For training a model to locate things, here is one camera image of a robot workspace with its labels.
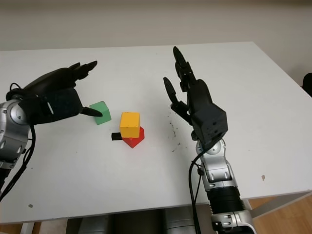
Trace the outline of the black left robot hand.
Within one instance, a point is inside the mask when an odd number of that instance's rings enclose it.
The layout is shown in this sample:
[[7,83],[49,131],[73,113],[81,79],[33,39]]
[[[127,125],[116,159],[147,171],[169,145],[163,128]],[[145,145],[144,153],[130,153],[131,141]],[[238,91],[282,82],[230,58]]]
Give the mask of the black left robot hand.
[[102,117],[100,111],[82,106],[75,90],[76,82],[86,78],[97,64],[96,60],[84,65],[78,62],[56,69],[32,81],[24,90],[38,96],[56,117],[68,118],[78,114]]

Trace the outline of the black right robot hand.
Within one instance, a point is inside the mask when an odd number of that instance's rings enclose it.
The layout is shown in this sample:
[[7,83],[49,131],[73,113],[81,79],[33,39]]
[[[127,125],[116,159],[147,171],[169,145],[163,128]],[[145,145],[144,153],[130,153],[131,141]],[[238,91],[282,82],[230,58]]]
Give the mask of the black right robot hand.
[[173,54],[175,57],[175,70],[180,78],[180,88],[187,93],[187,103],[177,99],[176,91],[167,77],[163,78],[165,89],[171,101],[171,109],[191,124],[192,116],[211,105],[212,98],[205,82],[195,78],[189,62],[186,61],[176,46],[173,48]]

